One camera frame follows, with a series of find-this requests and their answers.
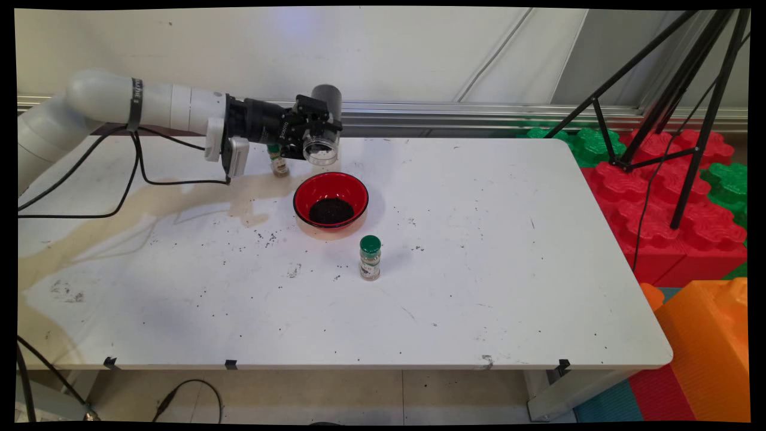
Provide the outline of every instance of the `glass jar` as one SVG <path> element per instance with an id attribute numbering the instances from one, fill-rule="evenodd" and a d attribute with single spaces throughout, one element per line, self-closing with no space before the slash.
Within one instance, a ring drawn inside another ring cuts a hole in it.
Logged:
<path id="1" fill-rule="evenodd" d="M 381 240 L 367 235 L 359 242 L 359 248 L 359 273 L 365 280 L 377 280 L 381 274 Z"/>
<path id="2" fill-rule="evenodd" d="M 288 176 L 290 174 L 290 169 L 287 167 L 285 159 L 282 158 L 280 146 L 277 144 L 267 145 L 267 151 L 269 153 L 269 158 L 271 159 L 271 172 L 274 173 L 274 176 L 280 178 Z"/>

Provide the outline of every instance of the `floor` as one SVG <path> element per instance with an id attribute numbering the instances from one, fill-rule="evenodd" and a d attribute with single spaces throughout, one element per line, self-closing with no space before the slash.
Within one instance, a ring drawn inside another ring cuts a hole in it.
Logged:
<path id="1" fill-rule="evenodd" d="M 529 423 L 523 374 L 500 370 L 102 371 L 90 401 L 102 420 L 150 421 L 170 390 L 184 380 L 200 378 L 221 394 L 224 423 Z M 197 382 L 178 390 L 159 418 L 159 422 L 186 423 L 217 420 L 213 391 Z M 554 422 L 573 423 L 575 415 L 569 412 Z"/>

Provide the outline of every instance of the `power cord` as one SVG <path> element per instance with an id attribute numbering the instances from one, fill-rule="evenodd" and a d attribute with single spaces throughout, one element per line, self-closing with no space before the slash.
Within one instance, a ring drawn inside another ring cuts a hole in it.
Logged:
<path id="1" fill-rule="evenodd" d="M 16 343 L 16 365 L 18 365 L 18 373 L 21 375 L 21 388 L 24 391 L 24 402 L 27 405 L 27 418 L 29 422 L 37 422 L 38 418 L 34 414 L 32 388 L 29 384 L 29 372 L 27 372 L 27 364 L 24 362 L 24 355 L 21 354 L 21 347 L 18 346 L 18 343 Z"/>
<path id="2" fill-rule="evenodd" d="M 40 362 L 43 363 L 43 365 L 46 366 L 47 369 L 49 369 L 63 384 L 64 387 L 67 388 L 69 393 L 74 396 L 74 398 L 77 400 L 78 403 L 85 409 L 85 417 L 90 418 L 90 420 L 99 420 L 98 415 L 96 412 L 93 411 L 93 409 L 90 408 L 90 404 L 88 404 L 83 397 L 80 396 L 80 394 L 77 392 L 77 390 L 72 387 L 72 385 L 67 381 L 67 379 L 61 375 L 61 373 L 54 367 L 50 362 L 45 359 L 45 357 L 40 354 L 40 352 L 37 351 L 34 347 L 32 347 L 24 338 L 21 338 L 21 335 L 16 335 L 16 361 L 19 365 L 19 373 L 21 374 L 21 385 L 24 387 L 24 398 L 25 402 L 27 404 L 27 417 L 29 418 L 29 422 L 35 422 L 37 420 L 35 414 L 34 414 L 34 402 L 32 401 L 32 392 L 31 392 L 31 386 L 29 383 L 29 372 L 27 372 L 27 367 L 24 362 L 24 356 L 21 354 L 21 348 L 18 346 L 18 343 L 21 343 L 22 346 L 26 347 L 27 350 L 32 352 L 33 355 L 35 355 Z"/>
<path id="3" fill-rule="evenodd" d="M 215 397 L 218 398 L 218 423 L 221 423 L 221 421 L 224 418 L 224 404 L 221 401 L 221 395 L 218 393 L 218 390 L 215 389 L 215 387 L 208 382 L 201 380 L 201 379 L 189 379 L 186 381 L 183 381 L 178 384 L 178 386 L 175 387 L 175 389 L 171 390 L 170 393 L 165 396 L 165 399 L 162 400 L 162 402 L 157 407 L 157 413 L 154 415 L 154 419 L 152 419 L 152 422 L 157 422 L 157 418 L 159 418 L 159 415 L 161 415 L 165 410 L 167 410 L 168 406 L 170 406 L 170 402 L 173 401 L 173 398 L 175 398 L 175 394 L 178 392 L 178 389 L 182 386 L 184 386 L 187 383 L 190 382 L 199 382 L 208 385 L 210 389 L 215 392 Z"/>
<path id="4" fill-rule="evenodd" d="M 77 390 L 72 387 L 72 385 L 67 381 L 66 378 L 64 378 L 63 375 L 56 369 L 56 367 L 53 366 L 50 362 L 48 362 L 45 357 L 37 351 L 34 347 L 32 347 L 24 338 L 21 338 L 20 335 L 16 335 L 16 363 L 18 364 L 19 373 L 21 374 L 21 385 L 24 388 L 24 398 L 25 403 L 27 405 L 27 417 L 29 418 L 29 422 L 37 422 L 37 417 L 34 414 L 34 401 L 32 400 L 32 392 L 31 392 L 31 386 L 29 383 L 29 372 L 27 372 L 27 366 L 24 362 L 24 355 L 21 354 L 21 348 L 18 346 L 19 343 L 27 348 L 30 352 L 32 352 L 33 355 L 35 355 L 40 362 L 43 363 L 43 365 L 46 366 L 47 369 L 49 369 L 53 374 L 56 375 L 56 377 L 64 384 L 64 386 L 67 388 L 67 390 L 74 396 L 74 398 L 77 400 L 78 403 L 85 409 L 85 417 L 89 420 L 100 420 L 98 418 L 98 415 L 96 412 L 93 411 L 93 409 L 90 408 L 90 404 L 88 404 L 83 397 L 80 396 L 80 394 L 77 392 Z M 210 389 L 213 390 L 215 393 L 215 397 L 218 399 L 218 423 L 221 423 L 221 421 L 224 418 L 224 404 L 223 401 L 221 401 L 221 395 L 218 393 L 218 390 L 215 389 L 213 385 L 210 383 L 200 380 L 200 379 L 190 379 L 181 382 L 178 386 L 175 387 L 170 393 L 165 396 L 165 399 L 162 400 L 162 402 L 157 407 L 157 413 L 154 415 L 154 419 L 152 419 L 152 422 L 156 422 L 157 418 L 159 418 L 159 415 L 161 415 L 165 410 L 167 410 L 168 406 L 170 406 L 171 401 L 173 401 L 173 398 L 175 397 L 175 394 L 178 392 L 178 389 L 182 387 L 183 385 L 190 383 L 190 382 L 200 382 L 203 384 L 208 385 Z"/>
<path id="5" fill-rule="evenodd" d="M 739 48 L 741 49 L 742 46 L 745 44 L 746 41 L 750 38 L 750 33 L 747 33 L 743 38 L 742 42 L 740 42 Z M 702 97 L 699 98 L 699 101 L 697 102 L 697 105 L 694 106 L 694 109 L 692 109 L 692 112 L 689 113 L 689 116 L 686 117 L 686 119 L 681 123 L 681 126 L 676 130 L 676 132 L 670 137 L 670 140 L 668 141 L 668 145 L 665 148 L 665 153 L 663 154 L 660 161 L 657 163 L 657 168 L 654 170 L 654 173 L 649 178 L 649 182 L 647 183 L 647 197 L 646 200 L 643 202 L 643 211 L 641 211 L 641 217 L 638 219 L 638 232 L 636 235 L 636 251 L 633 254 L 633 272 L 636 272 L 636 264 L 638 263 L 638 245 L 641 241 L 641 226 L 643 224 L 643 217 L 647 213 L 647 207 L 649 206 L 649 192 L 652 189 L 652 181 L 654 181 L 654 177 L 657 176 L 657 173 L 660 171 L 660 168 L 663 166 L 663 163 L 665 163 L 665 158 L 668 155 L 668 151 L 670 151 L 670 145 L 673 143 L 673 140 L 681 134 L 681 131 L 684 127 L 686 127 L 686 124 L 689 122 L 689 120 L 692 119 L 692 116 L 694 113 L 699 109 L 699 105 L 702 104 L 702 102 L 705 100 L 705 97 L 708 96 L 708 93 L 710 93 L 710 90 L 715 87 L 715 83 L 718 82 L 718 78 L 716 77 L 712 83 L 710 83 L 710 86 L 707 90 L 705 90 L 705 93 L 702 95 Z"/>
<path id="6" fill-rule="evenodd" d="M 72 174 L 77 170 L 77 168 L 80 167 L 80 165 L 83 164 L 83 162 L 90 156 L 90 154 L 109 136 L 113 135 L 116 132 L 119 132 L 121 130 L 126 130 L 127 126 L 119 126 L 115 127 L 112 130 L 108 130 L 104 135 L 96 139 L 93 144 L 90 145 L 90 148 L 85 152 L 84 155 L 74 164 L 74 166 L 67 171 L 67 173 L 64 174 L 53 186 L 48 187 L 45 191 L 40 193 L 39 195 L 35 196 L 34 198 L 30 199 L 28 202 L 26 202 L 24 205 L 18 207 L 18 211 L 21 212 L 24 209 L 28 208 L 35 202 L 39 201 L 40 199 L 47 196 L 50 192 L 53 192 L 55 189 L 57 189 L 61 184 L 64 183 Z M 139 127 L 138 130 L 144 130 L 146 132 L 153 133 L 159 137 L 163 137 L 167 140 L 171 140 L 176 143 L 180 143 L 181 145 L 188 146 L 190 148 L 194 148 L 196 150 L 204 150 L 201 146 L 192 145 L 190 143 L 184 142 L 182 140 L 177 140 L 174 137 L 170 137 L 168 135 L 165 135 L 164 133 L 160 133 L 156 130 L 148 129 L 146 127 Z M 139 138 L 139 132 L 135 131 L 130 134 L 131 139 L 133 140 L 133 145 L 136 148 L 136 159 L 133 162 L 133 170 L 130 173 L 130 178 L 128 178 L 128 184 L 125 188 L 125 192 L 123 193 L 123 197 L 120 199 L 119 204 L 117 205 L 117 208 L 115 208 L 112 212 L 108 212 L 107 214 L 98 214 L 98 215 L 64 215 L 64 214 L 20 214 L 18 217 L 20 219 L 106 219 L 108 217 L 114 216 L 119 212 L 119 210 L 123 207 L 123 203 L 125 203 L 125 199 L 128 197 L 128 192 L 130 191 L 130 186 L 133 184 L 133 178 L 136 175 L 136 169 L 138 166 L 141 166 L 141 175 L 143 176 L 144 181 L 146 181 L 148 184 L 153 184 L 155 186 L 174 186 L 178 184 L 199 184 L 199 183 L 213 183 L 213 184 L 225 184 L 228 185 L 231 180 L 227 177 L 225 181 L 217 180 L 217 179 L 197 179 L 197 180 L 191 180 L 191 181 L 173 181 L 173 182 L 167 182 L 167 183 L 161 183 L 152 181 L 146 176 L 146 169 L 144 167 L 144 159 L 143 159 L 143 151 L 141 148 L 141 140 Z"/>

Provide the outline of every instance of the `black tripod leg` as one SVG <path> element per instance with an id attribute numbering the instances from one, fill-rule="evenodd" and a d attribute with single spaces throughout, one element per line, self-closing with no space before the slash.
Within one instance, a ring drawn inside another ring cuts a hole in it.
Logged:
<path id="1" fill-rule="evenodd" d="M 548 131 L 548 134 L 545 135 L 546 138 L 552 138 L 555 134 L 561 131 L 564 127 L 567 126 L 574 118 L 577 117 L 577 115 L 580 115 L 582 111 L 585 110 L 585 108 L 589 107 L 591 105 L 591 99 L 593 97 L 600 97 L 606 90 L 609 90 L 611 86 L 614 85 L 617 81 L 620 80 L 630 69 L 632 69 L 636 64 L 638 64 L 641 60 L 643 60 L 644 57 L 649 55 L 650 52 L 654 51 L 654 48 L 657 48 L 661 43 L 665 41 L 670 35 L 673 34 L 675 30 L 678 29 L 678 27 L 681 27 L 686 23 L 689 18 L 691 18 L 697 11 L 685 11 L 676 18 L 673 23 L 668 25 L 668 27 L 663 30 L 661 33 L 657 35 L 656 38 L 654 38 L 647 46 L 645 46 L 641 51 L 638 52 L 633 58 L 631 58 L 619 71 L 617 71 L 616 74 L 612 75 L 609 79 L 607 79 L 607 82 L 604 82 L 596 91 L 593 92 L 590 96 L 588 96 L 587 99 L 583 103 L 581 103 L 579 106 L 577 106 L 565 119 L 561 120 L 561 123 L 558 124 L 558 126 L 554 127 L 550 131 Z"/>
<path id="2" fill-rule="evenodd" d="M 715 40 L 720 34 L 720 30 L 723 29 L 729 17 L 732 16 L 732 12 L 733 11 L 731 9 L 715 11 L 715 14 L 712 16 L 712 18 L 710 18 L 710 22 L 708 22 L 708 24 L 705 26 L 705 29 L 697 39 L 697 42 L 694 43 L 692 49 L 689 51 L 689 54 L 686 55 L 683 63 L 681 63 L 681 66 L 679 66 L 678 71 L 676 71 L 676 74 L 673 75 L 673 78 L 668 83 L 668 86 L 665 87 L 665 91 L 663 91 L 656 104 L 644 117 L 643 123 L 641 124 L 641 127 L 639 127 L 636 136 L 633 138 L 633 140 L 630 141 L 630 145 L 627 146 L 625 153 L 620 158 L 622 163 L 630 164 L 630 161 L 633 159 L 633 155 L 638 150 L 638 147 L 641 145 L 641 143 L 643 143 L 643 140 L 646 139 L 650 130 L 654 127 L 657 120 L 660 118 L 662 112 L 670 105 L 671 100 L 677 93 L 680 84 L 686 78 L 690 80 L 694 78 L 694 75 L 690 74 L 690 72 L 695 65 L 701 64 L 701 61 L 705 59 L 705 56 L 709 51 L 709 47 L 715 43 Z"/>
<path id="3" fill-rule="evenodd" d="M 748 18 L 750 16 L 750 9 L 740 9 L 737 15 L 737 23 L 734 26 L 734 32 L 732 33 L 732 39 L 728 42 L 728 48 L 726 48 L 726 56 L 723 59 L 721 65 L 721 72 L 718 75 L 718 82 L 713 89 L 713 95 L 710 97 L 710 104 L 708 110 L 705 113 L 705 120 L 702 122 L 702 128 L 699 130 L 699 139 L 697 140 L 697 151 L 692 156 L 692 162 L 689 164 L 689 170 L 686 171 L 686 179 L 683 182 L 683 188 L 681 188 L 681 196 L 678 198 L 678 204 L 676 204 L 676 211 L 673 213 L 673 220 L 670 222 L 671 229 L 678 229 L 681 224 L 681 217 L 683 217 L 683 211 L 686 208 L 686 203 L 689 201 L 689 194 L 692 191 L 692 185 L 699 170 L 699 164 L 702 162 L 702 155 L 707 147 L 708 137 L 710 131 L 713 128 L 713 120 L 718 113 L 718 108 L 721 106 L 721 99 L 723 98 L 723 92 L 726 90 L 726 83 L 729 76 L 732 74 L 732 68 L 734 62 L 737 59 L 737 51 L 742 41 L 742 35 L 745 33 L 745 26 L 748 24 Z"/>
<path id="4" fill-rule="evenodd" d="M 612 147 L 612 141 L 609 139 L 609 129 L 607 129 L 607 121 L 604 120 L 604 114 L 601 112 L 601 104 L 598 103 L 596 97 L 593 98 L 593 109 L 596 111 L 596 118 L 598 118 L 598 126 L 601 128 L 601 136 L 604 137 L 604 145 L 607 146 L 607 152 L 609 153 L 609 164 L 614 165 L 615 156 L 614 148 Z"/>
<path id="5" fill-rule="evenodd" d="M 689 89 L 689 85 L 692 84 L 692 81 L 694 81 L 694 77 L 697 75 L 697 72 L 702 67 L 702 64 L 705 63 L 705 59 L 708 57 L 708 54 L 710 54 L 710 50 L 713 49 L 715 42 L 718 40 L 719 36 L 721 35 L 721 32 L 723 31 L 725 27 L 726 27 L 725 23 L 724 25 L 719 26 L 718 33 L 711 38 L 710 42 L 708 43 L 708 46 L 705 47 L 705 51 L 699 56 L 696 64 L 692 66 L 692 69 L 684 77 L 682 83 L 679 85 L 679 89 L 676 92 L 676 95 L 673 97 L 673 100 L 670 102 L 670 107 L 665 110 L 659 123 L 657 123 L 657 127 L 654 130 L 654 133 L 659 134 L 659 133 L 662 133 L 663 130 L 665 130 L 665 126 L 668 124 L 668 121 L 670 121 L 670 118 L 673 116 L 673 112 L 676 111 L 676 108 L 681 103 L 681 99 L 683 98 L 683 95 L 686 93 L 686 90 Z"/>

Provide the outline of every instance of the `metal rail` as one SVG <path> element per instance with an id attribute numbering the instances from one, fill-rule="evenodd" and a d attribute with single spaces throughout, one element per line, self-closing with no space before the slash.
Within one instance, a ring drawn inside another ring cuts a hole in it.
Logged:
<path id="1" fill-rule="evenodd" d="M 22 113 L 50 98 L 47 95 L 18 95 L 18 113 Z M 269 100 L 283 107 L 292 100 Z M 433 129 L 432 137 L 510 137 L 524 134 L 533 127 L 554 127 L 574 105 L 511 105 L 405 102 L 344 102 L 342 106 L 343 135 L 346 137 L 419 137 Z M 604 119 L 618 133 L 638 128 L 643 111 L 634 107 L 602 106 Z M 668 127 L 680 125 L 690 108 L 679 107 Z M 687 128 L 699 130 L 705 110 L 698 110 Z M 588 108 L 565 130 L 572 132 L 585 127 L 597 128 L 598 118 Z M 748 131 L 748 108 L 719 109 L 713 130 L 723 135 L 744 136 Z"/>

